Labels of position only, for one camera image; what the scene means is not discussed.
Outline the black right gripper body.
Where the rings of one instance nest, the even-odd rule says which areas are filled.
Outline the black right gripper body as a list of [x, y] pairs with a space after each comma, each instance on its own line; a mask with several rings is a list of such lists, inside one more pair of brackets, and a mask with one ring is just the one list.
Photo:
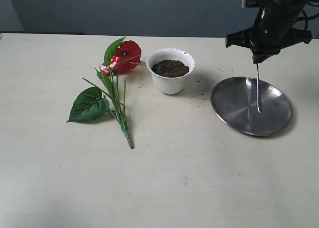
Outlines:
[[265, 0], [252, 28], [254, 64], [262, 63], [282, 50], [281, 41], [293, 28], [305, 4], [305, 0]]

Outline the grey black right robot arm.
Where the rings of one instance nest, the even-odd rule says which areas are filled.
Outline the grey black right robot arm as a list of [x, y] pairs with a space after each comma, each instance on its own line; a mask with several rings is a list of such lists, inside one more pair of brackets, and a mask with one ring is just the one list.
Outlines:
[[319, 0], [264, 0], [251, 29], [253, 63], [259, 64], [287, 47], [312, 40], [308, 30], [293, 29], [309, 2]]

